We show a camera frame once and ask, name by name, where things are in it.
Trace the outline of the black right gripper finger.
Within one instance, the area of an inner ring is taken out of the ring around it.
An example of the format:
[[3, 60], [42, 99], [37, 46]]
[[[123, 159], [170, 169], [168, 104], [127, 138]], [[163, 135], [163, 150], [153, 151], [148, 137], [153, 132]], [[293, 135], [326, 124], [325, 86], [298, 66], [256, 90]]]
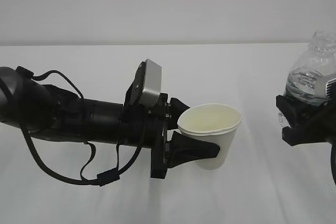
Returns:
[[319, 106], [306, 104], [283, 95], [276, 96], [276, 107], [284, 115], [288, 126], [282, 128], [282, 139], [290, 146], [299, 144], [299, 123], [303, 118]]

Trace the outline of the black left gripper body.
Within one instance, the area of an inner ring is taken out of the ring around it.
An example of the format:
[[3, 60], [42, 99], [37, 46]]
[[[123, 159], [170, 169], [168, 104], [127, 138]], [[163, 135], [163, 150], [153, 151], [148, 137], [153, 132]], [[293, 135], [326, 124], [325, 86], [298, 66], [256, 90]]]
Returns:
[[167, 142], [167, 125], [170, 119], [168, 94], [161, 93], [157, 103], [147, 108], [141, 104], [130, 104], [125, 101], [121, 128], [122, 145], [135, 146], [131, 159], [119, 169], [119, 174], [125, 173], [135, 163], [143, 148], [151, 150], [150, 177], [164, 179], [167, 173], [165, 144]]

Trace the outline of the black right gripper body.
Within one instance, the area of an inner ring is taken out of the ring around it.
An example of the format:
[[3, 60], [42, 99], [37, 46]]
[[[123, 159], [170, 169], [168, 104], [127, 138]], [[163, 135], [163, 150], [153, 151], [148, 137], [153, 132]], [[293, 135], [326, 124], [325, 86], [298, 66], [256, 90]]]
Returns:
[[335, 139], [335, 102], [326, 102], [299, 123], [299, 144], [332, 143]]

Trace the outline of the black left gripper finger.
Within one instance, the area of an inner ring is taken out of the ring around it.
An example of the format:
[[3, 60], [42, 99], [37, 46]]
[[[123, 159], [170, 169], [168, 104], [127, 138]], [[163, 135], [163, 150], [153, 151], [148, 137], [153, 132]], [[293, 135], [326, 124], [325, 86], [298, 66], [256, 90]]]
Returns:
[[220, 150], [215, 143], [196, 140], [174, 131], [165, 145], [166, 164], [170, 169], [188, 162], [216, 158]]
[[167, 108], [169, 111], [167, 129], [168, 130], [178, 129], [177, 121], [179, 117], [190, 107], [177, 98], [171, 98], [169, 106]]

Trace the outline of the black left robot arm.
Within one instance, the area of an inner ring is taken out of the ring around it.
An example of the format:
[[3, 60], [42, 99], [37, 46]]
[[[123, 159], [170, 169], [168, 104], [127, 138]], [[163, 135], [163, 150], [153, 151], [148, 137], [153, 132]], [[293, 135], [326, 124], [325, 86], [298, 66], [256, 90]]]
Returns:
[[[143, 148], [151, 151], [151, 177], [160, 179], [169, 168], [219, 153], [217, 144], [177, 132], [177, 121], [187, 106], [161, 92], [162, 69], [149, 60], [140, 63], [122, 104], [86, 99], [78, 88], [68, 91], [42, 84], [49, 75], [1, 67], [1, 122], [21, 130], [36, 164], [59, 181], [93, 186], [117, 181]], [[83, 143], [92, 153], [96, 142], [133, 146], [135, 152], [124, 166], [117, 165], [94, 179], [71, 179], [45, 165], [33, 139]]]

